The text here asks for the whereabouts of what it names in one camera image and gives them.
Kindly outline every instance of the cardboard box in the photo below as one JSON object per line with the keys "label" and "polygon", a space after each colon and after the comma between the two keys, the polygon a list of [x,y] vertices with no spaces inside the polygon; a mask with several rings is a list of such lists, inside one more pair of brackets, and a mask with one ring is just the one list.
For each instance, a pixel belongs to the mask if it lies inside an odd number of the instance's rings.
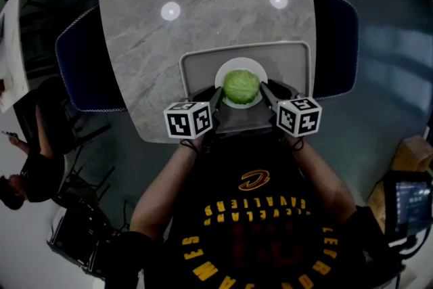
{"label": "cardboard box", "polygon": [[382,233],[385,234],[386,205],[383,181],[380,181],[374,187],[373,192],[370,194],[370,197],[367,200],[367,206],[371,208],[373,216],[375,217],[376,221],[378,221]]}
{"label": "cardboard box", "polygon": [[433,147],[421,136],[408,137],[398,145],[393,171],[425,172],[433,159]]}

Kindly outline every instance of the blue upholstered chair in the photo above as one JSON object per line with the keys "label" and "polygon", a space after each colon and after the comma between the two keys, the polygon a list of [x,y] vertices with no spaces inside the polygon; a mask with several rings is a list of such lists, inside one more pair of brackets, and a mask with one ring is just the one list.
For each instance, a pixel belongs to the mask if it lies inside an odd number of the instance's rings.
{"label": "blue upholstered chair", "polygon": [[83,13],[58,37],[55,54],[77,110],[126,110],[108,55],[99,6]]}
{"label": "blue upholstered chair", "polygon": [[327,99],[348,93],[357,79],[359,24],[347,0],[314,0],[316,74],[313,97]]}

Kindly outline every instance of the white plate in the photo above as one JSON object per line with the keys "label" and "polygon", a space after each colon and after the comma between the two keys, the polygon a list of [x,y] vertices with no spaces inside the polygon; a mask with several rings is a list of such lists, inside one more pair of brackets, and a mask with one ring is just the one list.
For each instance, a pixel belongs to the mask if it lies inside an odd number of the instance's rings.
{"label": "white plate", "polygon": [[[253,74],[256,74],[260,82],[268,83],[268,76],[265,69],[255,60],[242,57],[230,59],[219,68],[215,76],[215,88],[222,87],[224,84],[225,75],[234,70],[247,70]],[[262,100],[262,98],[262,93],[258,92],[256,98],[249,104],[235,104],[226,97],[223,98],[223,103],[232,108],[237,108],[241,110],[245,108],[251,108],[257,105]]]}

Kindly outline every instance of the cabbage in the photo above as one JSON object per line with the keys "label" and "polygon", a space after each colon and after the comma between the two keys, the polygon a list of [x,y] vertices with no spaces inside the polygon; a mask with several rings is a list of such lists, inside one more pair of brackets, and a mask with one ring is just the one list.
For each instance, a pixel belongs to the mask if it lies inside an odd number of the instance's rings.
{"label": "cabbage", "polygon": [[234,70],[225,75],[223,89],[225,96],[235,104],[249,104],[260,88],[257,75],[247,70]]}

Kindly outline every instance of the marble table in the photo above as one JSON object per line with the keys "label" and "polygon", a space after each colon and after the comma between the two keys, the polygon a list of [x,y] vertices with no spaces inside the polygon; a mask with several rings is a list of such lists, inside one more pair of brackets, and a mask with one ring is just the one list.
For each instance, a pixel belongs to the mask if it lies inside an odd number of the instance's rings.
{"label": "marble table", "polygon": [[313,0],[99,0],[114,74],[140,136],[173,142],[162,111],[185,97],[187,52],[302,40],[315,67]]}

